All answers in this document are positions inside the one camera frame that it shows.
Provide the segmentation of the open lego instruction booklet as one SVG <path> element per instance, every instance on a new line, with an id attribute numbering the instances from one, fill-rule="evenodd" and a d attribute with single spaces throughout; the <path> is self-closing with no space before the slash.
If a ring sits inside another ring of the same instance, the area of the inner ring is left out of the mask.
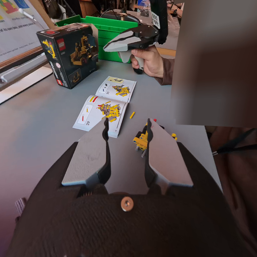
<path id="1" fill-rule="evenodd" d="M 73 128 L 90 131 L 101 120 L 108 118 L 108 136 L 117 138 L 136 81 L 108 76 L 85 101 Z"/>

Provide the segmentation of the person's right hand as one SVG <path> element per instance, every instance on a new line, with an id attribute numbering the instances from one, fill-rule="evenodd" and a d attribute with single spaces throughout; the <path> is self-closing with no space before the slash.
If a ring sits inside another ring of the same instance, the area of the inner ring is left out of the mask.
<path id="1" fill-rule="evenodd" d="M 142 58 L 144 60 L 144 72 L 147 75 L 156 78 L 163 78 L 163 60 L 155 45 L 150 46 L 147 49 L 133 49 L 131 50 L 131 53 L 130 60 L 134 69 L 139 68 L 139 63 L 136 57 Z"/>

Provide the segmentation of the green plastic bin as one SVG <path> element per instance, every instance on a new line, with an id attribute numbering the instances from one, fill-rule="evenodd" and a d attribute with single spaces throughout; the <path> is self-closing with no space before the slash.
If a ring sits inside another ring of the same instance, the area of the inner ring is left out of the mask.
<path id="1" fill-rule="evenodd" d="M 113 20 L 108 18 L 99 18 L 86 16 L 85 18 L 81 18 L 80 15 L 76 15 L 70 18 L 66 18 L 64 20 L 56 22 L 58 27 L 72 24 L 72 23 L 91 23 L 94 24 L 98 29 L 98 59 L 122 62 L 117 52 L 105 52 L 103 47 L 114 37 L 118 36 L 120 33 L 124 32 L 127 29 L 134 28 L 138 26 L 137 22 L 130 21 L 120 21 Z"/>

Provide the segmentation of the black lego box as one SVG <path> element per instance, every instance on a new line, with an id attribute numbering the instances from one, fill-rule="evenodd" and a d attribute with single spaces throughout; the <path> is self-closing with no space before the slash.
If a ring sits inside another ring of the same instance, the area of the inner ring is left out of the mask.
<path id="1" fill-rule="evenodd" d="M 98 29 L 91 23 L 72 23 L 37 37 L 58 85 L 73 89 L 97 70 Z"/>

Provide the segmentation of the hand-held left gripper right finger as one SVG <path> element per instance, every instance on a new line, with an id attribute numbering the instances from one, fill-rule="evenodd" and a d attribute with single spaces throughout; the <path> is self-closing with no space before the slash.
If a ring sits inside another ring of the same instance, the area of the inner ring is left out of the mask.
<path id="1" fill-rule="evenodd" d="M 177 141 L 152 118 L 147 120 L 145 180 L 148 187 L 192 187 Z"/>

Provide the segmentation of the wooden board frame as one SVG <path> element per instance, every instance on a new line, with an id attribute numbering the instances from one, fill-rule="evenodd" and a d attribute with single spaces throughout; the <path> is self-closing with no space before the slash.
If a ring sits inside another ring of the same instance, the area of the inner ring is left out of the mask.
<path id="1" fill-rule="evenodd" d="M 44 50 L 41 46 L 39 46 L 22 54 L 9 58 L 0 63 L 0 73 L 6 72 L 11 68 L 24 64 L 42 53 L 44 53 Z"/>

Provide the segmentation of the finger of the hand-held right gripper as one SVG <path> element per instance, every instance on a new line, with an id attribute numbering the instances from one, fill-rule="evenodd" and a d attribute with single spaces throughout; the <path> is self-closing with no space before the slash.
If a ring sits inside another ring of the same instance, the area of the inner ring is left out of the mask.
<path id="1" fill-rule="evenodd" d="M 128 49 L 129 44 L 134 46 L 137 42 L 141 42 L 141 39 L 138 37 L 113 39 L 103 47 L 103 50 L 105 52 L 118 52 L 122 62 L 127 63 L 131 56 L 131 50 Z"/>
<path id="2" fill-rule="evenodd" d="M 114 37 L 110 42 L 135 42 L 134 31 L 133 30 L 126 30 L 119 34 L 118 36 Z"/>

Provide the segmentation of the person's right forearm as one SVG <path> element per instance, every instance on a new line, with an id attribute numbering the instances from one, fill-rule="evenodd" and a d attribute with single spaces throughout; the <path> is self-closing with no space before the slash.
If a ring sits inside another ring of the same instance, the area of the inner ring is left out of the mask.
<path id="1" fill-rule="evenodd" d="M 162 61 L 158 65 L 157 72 L 154 77 L 162 86 L 172 85 L 175 59 L 167 59 L 164 57 L 161 57 L 161 59 Z"/>

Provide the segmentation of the yellow tape strip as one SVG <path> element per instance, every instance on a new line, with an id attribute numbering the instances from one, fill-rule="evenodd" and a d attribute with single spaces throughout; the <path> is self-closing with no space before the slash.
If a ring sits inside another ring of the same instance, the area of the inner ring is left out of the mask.
<path id="1" fill-rule="evenodd" d="M 166 56 L 172 56 L 172 57 L 176 56 L 176 50 L 165 49 L 165 48 L 160 48 L 160 47 L 156 47 L 156 49 L 160 55 L 166 55 Z"/>

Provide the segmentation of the clear plastic bag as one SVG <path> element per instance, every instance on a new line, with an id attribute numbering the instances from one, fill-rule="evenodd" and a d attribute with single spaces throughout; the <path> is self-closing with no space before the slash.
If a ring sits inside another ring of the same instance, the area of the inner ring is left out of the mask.
<path id="1" fill-rule="evenodd" d="M 137 1 L 137 16 L 149 17 L 151 14 L 151 6 L 149 0 Z"/>

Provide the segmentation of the white marker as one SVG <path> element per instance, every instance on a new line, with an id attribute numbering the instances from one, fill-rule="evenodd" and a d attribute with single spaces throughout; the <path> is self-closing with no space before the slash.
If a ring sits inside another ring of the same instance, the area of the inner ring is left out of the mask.
<path id="1" fill-rule="evenodd" d="M 34 15 L 31 15 L 31 14 L 25 12 L 24 9 L 19 8 L 18 11 L 19 11 L 22 15 L 24 15 L 24 16 L 26 16 L 26 17 L 32 19 L 33 21 L 36 21 L 36 22 L 37 22 L 37 20 L 35 19 Z"/>

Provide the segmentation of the wall poster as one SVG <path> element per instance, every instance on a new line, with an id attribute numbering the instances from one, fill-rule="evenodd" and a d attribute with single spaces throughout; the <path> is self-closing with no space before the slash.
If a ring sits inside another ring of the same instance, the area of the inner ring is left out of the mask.
<path id="1" fill-rule="evenodd" d="M 34 15 L 36 21 L 22 15 L 18 10 Z M 0 1 L 0 62 L 39 47 L 36 32 L 48 29 L 32 1 Z"/>

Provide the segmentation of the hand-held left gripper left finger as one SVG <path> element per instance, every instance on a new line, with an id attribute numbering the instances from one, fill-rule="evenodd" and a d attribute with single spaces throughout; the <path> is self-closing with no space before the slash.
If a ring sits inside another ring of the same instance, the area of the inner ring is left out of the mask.
<path id="1" fill-rule="evenodd" d="M 106 184 L 111 176 L 108 118 L 97 123 L 78 141 L 62 180 L 63 186 Z"/>

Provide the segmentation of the yellow lego model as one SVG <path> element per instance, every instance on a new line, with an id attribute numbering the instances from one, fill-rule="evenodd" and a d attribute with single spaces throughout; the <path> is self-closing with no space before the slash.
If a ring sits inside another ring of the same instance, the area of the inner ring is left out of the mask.
<path id="1" fill-rule="evenodd" d="M 143 150 L 141 157 L 146 156 L 146 164 L 153 165 L 171 164 L 172 162 L 182 160 L 179 145 L 172 135 L 169 135 L 165 128 L 153 119 L 148 119 L 143 131 L 137 134 L 133 139 L 138 149 Z"/>

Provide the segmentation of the white flat board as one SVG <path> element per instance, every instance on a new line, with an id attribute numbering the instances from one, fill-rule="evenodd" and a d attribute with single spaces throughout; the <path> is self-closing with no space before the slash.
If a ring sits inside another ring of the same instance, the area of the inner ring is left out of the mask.
<path id="1" fill-rule="evenodd" d="M 8 101 L 9 99 L 23 92 L 27 88 L 48 77 L 52 73 L 53 72 L 51 68 L 41 67 L 36 71 L 30 73 L 26 77 L 22 78 L 18 82 L 13 83 L 12 85 L 8 86 L 0 92 L 0 104 Z"/>

